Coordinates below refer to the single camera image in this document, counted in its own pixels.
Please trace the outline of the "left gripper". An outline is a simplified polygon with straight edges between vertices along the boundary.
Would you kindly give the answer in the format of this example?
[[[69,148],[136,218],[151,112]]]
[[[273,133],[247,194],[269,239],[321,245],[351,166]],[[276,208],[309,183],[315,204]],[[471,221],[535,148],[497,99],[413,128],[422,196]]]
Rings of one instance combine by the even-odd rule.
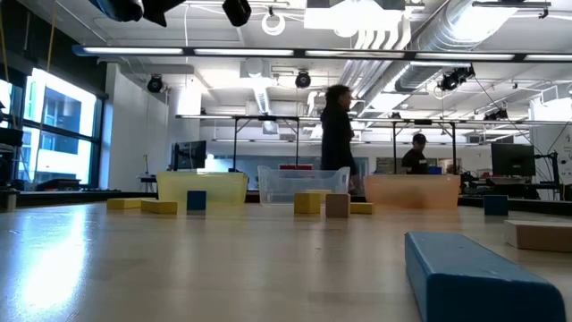
[[[139,21],[142,16],[159,26],[166,26],[165,14],[186,0],[89,0],[101,13],[114,21]],[[248,0],[224,0],[223,11],[232,26],[245,25],[252,13]]]

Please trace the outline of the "blue cube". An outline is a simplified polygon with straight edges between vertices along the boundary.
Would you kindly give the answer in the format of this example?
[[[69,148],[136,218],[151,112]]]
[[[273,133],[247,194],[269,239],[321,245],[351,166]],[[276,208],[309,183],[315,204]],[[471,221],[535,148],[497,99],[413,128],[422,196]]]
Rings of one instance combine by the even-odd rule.
[[[486,195],[483,197],[483,208],[486,216],[507,216],[509,198],[506,195]]]
[[[187,191],[188,211],[205,211],[206,210],[206,192],[205,191]]]

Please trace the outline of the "long yellow block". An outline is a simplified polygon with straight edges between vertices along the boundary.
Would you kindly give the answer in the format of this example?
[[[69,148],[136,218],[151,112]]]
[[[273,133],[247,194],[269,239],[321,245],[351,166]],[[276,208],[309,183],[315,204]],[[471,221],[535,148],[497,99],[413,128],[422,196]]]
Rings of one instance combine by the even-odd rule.
[[[140,208],[141,202],[142,199],[138,198],[108,199],[106,201],[106,208],[112,210]]]
[[[175,201],[161,201],[158,199],[144,199],[140,202],[140,208],[144,212],[176,215],[178,204]]]

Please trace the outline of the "yellow cube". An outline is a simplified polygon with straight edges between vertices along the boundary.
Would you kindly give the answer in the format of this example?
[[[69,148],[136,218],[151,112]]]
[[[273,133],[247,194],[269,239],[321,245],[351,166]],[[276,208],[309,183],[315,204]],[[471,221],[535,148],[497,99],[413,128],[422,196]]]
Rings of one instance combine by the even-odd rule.
[[[294,213],[319,215],[321,213],[322,197],[319,193],[301,192],[294,194]]]

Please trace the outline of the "wood cube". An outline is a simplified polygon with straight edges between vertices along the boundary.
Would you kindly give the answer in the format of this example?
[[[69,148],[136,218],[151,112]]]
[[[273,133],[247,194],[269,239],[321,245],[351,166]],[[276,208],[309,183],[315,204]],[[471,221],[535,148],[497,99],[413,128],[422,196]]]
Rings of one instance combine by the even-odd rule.
[[[332,193],[325,196],[325,216],[327,218],[347,218],[350,214],[350,195]]]

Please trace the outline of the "long blue block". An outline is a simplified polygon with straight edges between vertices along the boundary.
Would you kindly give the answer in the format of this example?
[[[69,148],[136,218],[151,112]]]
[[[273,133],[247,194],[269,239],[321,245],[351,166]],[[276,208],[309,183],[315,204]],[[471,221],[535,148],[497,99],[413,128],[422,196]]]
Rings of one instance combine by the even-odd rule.
[[[423,322],[566,322],[558,288],[466,236],[408,232],[405,262]]]

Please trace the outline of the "short wood block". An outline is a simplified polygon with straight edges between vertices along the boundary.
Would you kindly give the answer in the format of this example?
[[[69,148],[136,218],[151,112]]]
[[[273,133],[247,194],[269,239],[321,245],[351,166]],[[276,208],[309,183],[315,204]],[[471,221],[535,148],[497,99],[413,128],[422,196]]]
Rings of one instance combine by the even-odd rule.
[[[541,221],[504,221],[504,240],[521,250],[572,253],[572,224]]]

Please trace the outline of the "black computer monitor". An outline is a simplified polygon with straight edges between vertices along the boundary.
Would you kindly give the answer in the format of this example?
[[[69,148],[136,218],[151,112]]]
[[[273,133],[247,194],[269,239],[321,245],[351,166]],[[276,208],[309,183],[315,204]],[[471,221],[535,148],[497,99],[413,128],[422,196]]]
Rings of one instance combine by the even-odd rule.
[[[172,144],[171,167],[173,171],[204,168],[206,141],[177,142]]]
[[[502,176],[535,176],[532,145],[493,143],[492,172]]]

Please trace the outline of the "yellow translucent plastic bin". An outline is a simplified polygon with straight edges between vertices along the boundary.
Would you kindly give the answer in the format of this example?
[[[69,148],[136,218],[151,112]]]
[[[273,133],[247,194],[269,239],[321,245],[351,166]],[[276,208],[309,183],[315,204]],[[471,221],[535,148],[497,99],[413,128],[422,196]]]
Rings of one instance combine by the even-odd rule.
[[[158,199],[178,204],[187,211],[187,192],[204,191],[206,204],[230,207],[245,203],[248,177],[243,173],[161,172],[156,176]]]

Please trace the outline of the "person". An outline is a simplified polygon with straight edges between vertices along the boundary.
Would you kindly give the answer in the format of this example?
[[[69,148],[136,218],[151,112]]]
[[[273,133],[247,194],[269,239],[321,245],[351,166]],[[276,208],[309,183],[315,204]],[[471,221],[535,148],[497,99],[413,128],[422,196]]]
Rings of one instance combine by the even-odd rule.
[[[321,169],[337,171],[348,167],[349,192],[356,194],[359,178],[350,148],[350,142],[354,138],[348,115],[351,99],[350,88],[345,85],[332,85],[326,90],[326,106],[320,116],[323,129]]]
[[[428,164],[423,154],[426,137],[424,134],[415,134],[412,138],[412,148],[401,160],[401,167],[405,174],[427,174]]]

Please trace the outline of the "clear plastic bin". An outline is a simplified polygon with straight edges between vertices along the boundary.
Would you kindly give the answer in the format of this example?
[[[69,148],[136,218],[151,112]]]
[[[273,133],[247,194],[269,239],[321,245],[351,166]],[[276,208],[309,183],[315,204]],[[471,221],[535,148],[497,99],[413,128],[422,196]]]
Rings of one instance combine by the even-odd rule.
[[[330,170],[279,170],[260,165],[258,171],[259,201],[262,205],[290,204],[294,194],[310,189],[347,193],[348,167]]]

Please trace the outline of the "large window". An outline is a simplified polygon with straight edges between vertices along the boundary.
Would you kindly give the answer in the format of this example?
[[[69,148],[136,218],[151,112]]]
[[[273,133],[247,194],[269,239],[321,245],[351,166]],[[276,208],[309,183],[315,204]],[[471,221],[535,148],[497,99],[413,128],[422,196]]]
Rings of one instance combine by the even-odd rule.
[[[15,84],[0,78],[0,127],[21,132],[19,147],[0,151],[11,178],[26,190],[52,180],[91,183],[101,108],[94,94],[40,69]]]

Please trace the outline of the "orange translucent plastic bin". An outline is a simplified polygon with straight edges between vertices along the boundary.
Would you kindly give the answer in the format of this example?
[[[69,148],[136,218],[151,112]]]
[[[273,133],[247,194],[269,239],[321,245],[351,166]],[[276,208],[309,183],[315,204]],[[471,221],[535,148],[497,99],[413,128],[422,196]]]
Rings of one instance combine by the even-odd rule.
[[[455,210],[459,175],[371,174],[364,180],[366,201],[378,208]]]

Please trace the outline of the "cluttered background workbench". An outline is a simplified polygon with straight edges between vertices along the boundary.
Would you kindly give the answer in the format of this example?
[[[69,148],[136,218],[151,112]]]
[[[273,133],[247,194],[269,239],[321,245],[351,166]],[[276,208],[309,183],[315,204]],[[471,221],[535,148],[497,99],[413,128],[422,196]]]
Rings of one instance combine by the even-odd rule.
[[[541,199],[540,191],[547,191],[549,199],[572,201],[572,183],[537,182],[528,177],[493,176],[475,178],[461,176],[460,193],[467,196],[506,195],[510,199]]]

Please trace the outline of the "black background stand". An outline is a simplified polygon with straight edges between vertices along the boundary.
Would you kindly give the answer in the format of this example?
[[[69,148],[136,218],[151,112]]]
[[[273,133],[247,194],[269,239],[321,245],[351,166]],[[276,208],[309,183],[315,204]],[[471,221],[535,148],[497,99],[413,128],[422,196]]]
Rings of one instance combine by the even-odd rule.
[[[559,178],[559,160],[558,160],[558,152],[553,150],[552,152],[544,155],[535,155],[535,160],[548,160],[550,159],[551,164],[549,168],[552,172],[552,177],[549,181],[539,182],[536,184],[538,189],[545,189],[545,190],[552,190],[554,192],[554,197],[559,196],[559,200],[562,200],[562,184],[560,183]]]

